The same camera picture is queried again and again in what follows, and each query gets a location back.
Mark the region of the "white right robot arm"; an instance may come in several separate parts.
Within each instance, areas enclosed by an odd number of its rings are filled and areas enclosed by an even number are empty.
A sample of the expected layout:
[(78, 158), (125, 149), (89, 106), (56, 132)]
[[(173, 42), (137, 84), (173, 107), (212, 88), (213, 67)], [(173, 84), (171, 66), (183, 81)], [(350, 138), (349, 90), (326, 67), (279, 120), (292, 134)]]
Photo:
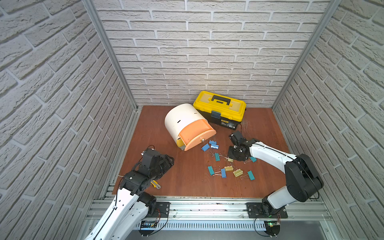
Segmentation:
[(324, 182), (309, 156), (288, 154), (256, 139), (247, 140), (240, 132), (229, 138), (233, 144), (228, 150), (229, 158), (244, 162), (253, 157), (285, 174), (286, 185), (262, 199), (259, 207), (262, 215), (270, 217), (288, 204), (306, 202), (323, 188)]

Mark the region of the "round white drawer cabinet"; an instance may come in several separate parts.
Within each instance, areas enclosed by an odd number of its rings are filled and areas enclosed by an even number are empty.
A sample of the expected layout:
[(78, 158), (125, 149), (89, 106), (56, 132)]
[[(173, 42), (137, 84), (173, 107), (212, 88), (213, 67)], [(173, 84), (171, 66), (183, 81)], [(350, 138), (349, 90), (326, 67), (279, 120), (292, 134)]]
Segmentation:
[(181, 104), (167, 113), (165, 117), (165, 127), (176, 143), (181, 130), (197, 120), (207, 119), (204, 118), (192, 105)]

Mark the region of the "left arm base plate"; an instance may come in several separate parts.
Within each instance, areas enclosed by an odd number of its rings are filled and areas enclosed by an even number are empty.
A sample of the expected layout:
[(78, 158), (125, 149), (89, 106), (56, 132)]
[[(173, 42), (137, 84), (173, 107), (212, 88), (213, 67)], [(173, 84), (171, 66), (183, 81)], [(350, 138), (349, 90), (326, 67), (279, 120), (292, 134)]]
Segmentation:
[(159, 214), (161, 214), (163, 218), (164, 214), (169, 215), (170, 205), (171, 205), (170, 202), (163, 202), (163, 201), (156, 202), (155, 205), (151, 205), (149, 207), (147, 217), (156, 218), (158, 217)]

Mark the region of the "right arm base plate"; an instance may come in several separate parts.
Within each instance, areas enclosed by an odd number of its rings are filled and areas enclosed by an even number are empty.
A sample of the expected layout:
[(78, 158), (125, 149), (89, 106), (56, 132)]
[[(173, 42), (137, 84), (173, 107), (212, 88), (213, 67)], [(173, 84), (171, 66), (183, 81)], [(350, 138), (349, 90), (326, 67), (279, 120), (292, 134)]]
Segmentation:
[(288, 214), (285, 207), (279, 209), (272, 208), (268, 203), (246, 203), (248, 216), (250, 219), (275, 218), (287, 219)]

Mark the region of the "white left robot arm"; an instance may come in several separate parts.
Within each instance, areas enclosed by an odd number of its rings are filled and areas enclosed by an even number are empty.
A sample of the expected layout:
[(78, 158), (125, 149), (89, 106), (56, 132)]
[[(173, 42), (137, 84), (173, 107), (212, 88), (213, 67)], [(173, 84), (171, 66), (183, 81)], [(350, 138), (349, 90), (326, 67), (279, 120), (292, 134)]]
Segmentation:
[(110, 206), (87, 235), (87, 240), (124, 240), (145, 217), (153, 215), (157, 198), (145, 192), (159, 180), (175, 159), (147, 148), (132, 170), (121, 179)]

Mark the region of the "orange top drawer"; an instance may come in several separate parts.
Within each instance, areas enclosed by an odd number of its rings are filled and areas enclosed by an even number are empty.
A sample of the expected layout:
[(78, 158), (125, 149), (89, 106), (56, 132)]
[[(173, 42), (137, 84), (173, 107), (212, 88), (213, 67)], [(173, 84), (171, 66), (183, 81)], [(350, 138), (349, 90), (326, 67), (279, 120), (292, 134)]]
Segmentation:
[(207, 120), (197, 120), (184, 127), (178, 135), (177, 146), (188, 151), (217, 133)]

